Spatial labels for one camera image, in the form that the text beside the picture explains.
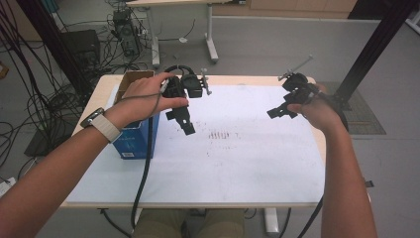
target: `black pole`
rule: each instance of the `black pole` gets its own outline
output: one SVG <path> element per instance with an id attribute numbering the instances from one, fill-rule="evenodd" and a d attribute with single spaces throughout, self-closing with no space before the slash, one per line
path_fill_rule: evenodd
<path id="1" fill-rule="evenodd" d="M 388 46 L 417 3 L 418 0 L 399 0 L 392 4 L 334 94 L 342 107 L 347 104 L 356 88 L 368 74 L 370 68 L 385 50 L 386 46 Z"/>
<path id="2" fill-rule="evenodd" d="M 84 106 L 93 92 L 92 85 L 85 78 L 74 56 L 61 38 L 61 32 L 41 0 L 17 0 L 22 11 L 31 21 L 53 58 L 67 76 Z"/>

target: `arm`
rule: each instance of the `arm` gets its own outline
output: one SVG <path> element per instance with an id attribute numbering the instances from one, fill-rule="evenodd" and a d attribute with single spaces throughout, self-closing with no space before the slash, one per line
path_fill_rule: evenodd
<path id="1" fill-rule="evenodd" d="M 377 237 L 365 180 L 352 139 L 340 117 L 320 99 L 288 110 L 304 113 L 326 139 L 327 158 L 322 237 Z"/>
<path id="2" fill-rule="evenodd" d="M 125 97 L 157 93 L 171 73 L 133 82 Z M 157 96 L 124 100 L 105 112 L 121 129 L 148 117 Z M 155 113 L 185 106 L 186 98 L 163 98 Z M 0 199 L 0 237 L 34 237 L 77 185 L 108 140 L 94 127 L 81 130 L 30 170 Z"/>

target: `smartwatch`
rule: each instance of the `smartwatch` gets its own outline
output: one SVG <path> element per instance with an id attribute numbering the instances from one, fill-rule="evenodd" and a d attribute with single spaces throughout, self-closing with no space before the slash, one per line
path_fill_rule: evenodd
<path id="1" fill-rule="evenodd" d="M 109 141 L 113 143 L 121 135 L 121 131 L 118 130 L 106 117 L 104 117 L 105 110 L 102 107 L 96 109 L 92 114 L 87 116 L 80 126 L 83 128 L 94 126 L 99 132 L 101 132 Z"/>

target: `black mat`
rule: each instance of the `black mat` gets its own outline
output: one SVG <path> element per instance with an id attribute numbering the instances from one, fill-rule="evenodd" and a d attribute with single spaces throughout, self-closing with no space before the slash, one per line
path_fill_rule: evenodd
<path id="1" fill-rule="evenodd" d="M 318 82 L 328 88 L 328 93 L 334 93 L 341 82 Z M 352 135 L 386 135 L 385 130 L 368 107 L 361 94 L 356 90 L 349 100 L 351 110 L 344 114 L 349 122 L 349 132 Z"/>

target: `hand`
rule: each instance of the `hand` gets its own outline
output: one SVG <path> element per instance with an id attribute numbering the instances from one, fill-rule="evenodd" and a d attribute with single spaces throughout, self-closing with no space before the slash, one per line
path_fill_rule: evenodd
<path id="1" fill-rule="evenodd" d="M 127 88 L 123 100 L 107 110 L 106 117 L 116 124 L 122 121 L 124 127 L 162 110 L 188 105 L 188 100 L 184 97 L 165 98 L 159 94 L 161 84 L 172 76 L 174 74 L 162 72 L 153 77 L 137 79 Z"/>
<path id="2" fill-rule="evenodd" d="M 321 91 L 324 85 L 316 84 Z M 315 128 L 324 133 L 337 126 L 343 126 L 340 116 L 323 99 L 315 96 L 308 104 L 289 104 L 287 110 L 304 115 Z"/>

